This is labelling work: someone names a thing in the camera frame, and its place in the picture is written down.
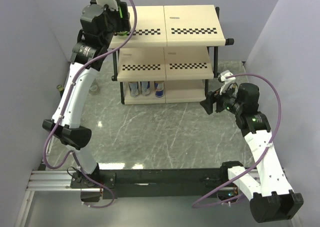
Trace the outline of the green Perrier bottle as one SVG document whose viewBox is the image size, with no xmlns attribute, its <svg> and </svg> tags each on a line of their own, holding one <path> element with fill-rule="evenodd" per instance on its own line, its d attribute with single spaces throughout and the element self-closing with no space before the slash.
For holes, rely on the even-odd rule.
<svg viewBox="0 0 320 227">
<path fill-rule="evenodd" d="M 130 14 L 128 13 L 128 5 L 124 1 L 119 2 L 118 11 L 120 15 L 120 27 L 117 32 L 120 36 L 126 35 L 131 30 Z"/>
</svg>

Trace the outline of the blue energy drink can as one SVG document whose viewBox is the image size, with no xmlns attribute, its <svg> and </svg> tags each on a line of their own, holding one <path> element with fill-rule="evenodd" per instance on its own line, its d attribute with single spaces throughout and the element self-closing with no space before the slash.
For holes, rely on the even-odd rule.
<svg viewBox="0 0 320 227">
<path fill-rule="evenodd" d="M 154 94 L 157 98 L 162 98 L 165 94 L 165 85 L 164 81 L 155 81 L 154 82 Z"/>
</svg>

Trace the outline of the silver energy drink can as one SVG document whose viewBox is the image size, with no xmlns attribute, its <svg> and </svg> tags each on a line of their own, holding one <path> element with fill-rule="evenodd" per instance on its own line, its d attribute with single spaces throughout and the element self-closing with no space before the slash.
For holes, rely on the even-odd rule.
<svg viewBox="0 0 320 227">
<path fill-rule="evenodd" d="M 149 96 L 151 94 L 151 82 L 150 81 L 141 81 L 141 94 L 143 96 Z"/>
</svg>

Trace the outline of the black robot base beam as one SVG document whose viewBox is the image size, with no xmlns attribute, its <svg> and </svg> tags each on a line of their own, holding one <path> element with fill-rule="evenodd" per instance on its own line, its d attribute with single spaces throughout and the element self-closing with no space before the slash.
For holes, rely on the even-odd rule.
<svg viewBox="0 0 320 227">
<path fill-rule="evenodd" d="M 227 181 L 220 168 L 101 169 L 93 179 L 116 199 L 203 196 Z"/>
</svg>

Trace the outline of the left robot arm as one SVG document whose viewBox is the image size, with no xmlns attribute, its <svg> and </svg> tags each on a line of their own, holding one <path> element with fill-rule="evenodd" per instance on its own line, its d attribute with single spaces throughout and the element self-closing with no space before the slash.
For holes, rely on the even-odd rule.
<svg viewBox="0 0 320 227">
<path fill-rule="evenodd" d="M 43 129 L 49 132 L 43 148 L 43 162 L 48 168 L 55 169 L 46 155 L 49 141 L 56 137 L 68 148 L 68 153 L 84 173 L 82 182 L 88 188 L 94 188 L 100 182 L 99 165 L 87 146 L 92 131 L 81 126 L 84 103 L 104 59 L 110 55 L 108 48 L 113 36 L 123 32 L 132 36 L 136 26 L 130 24 L 128 5 L 124 1 L 118 4 L 117 10 L 91 3 L 82 10 L 80 23 L 60 103 L 54 115 L 42 123 Z"/>
</svg>

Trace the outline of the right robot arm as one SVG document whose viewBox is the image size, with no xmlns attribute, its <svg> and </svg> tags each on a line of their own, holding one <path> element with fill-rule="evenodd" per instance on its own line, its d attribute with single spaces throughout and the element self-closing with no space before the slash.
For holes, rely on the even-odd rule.
<svg viewBox="0 0 320 227">
<path fill-rule="evenodd" d="M 234 114 L 237 127 L 252 153 L 256 181 L 235 161 L 224 162 L 219 180 L 222 187 L 233 184 L 239 194 L 249 200 L 252 217 L 257 223 L 292 219 L 304 204 L 301 193 L 296 193 L 286 178 L 272 142 L 273 133 L 265 114 L 259 108 L 259 87 L 252 83 L 231 83 L 208 93 L 200 105 L 207 114 L 224 110 Z"/>
</svg>

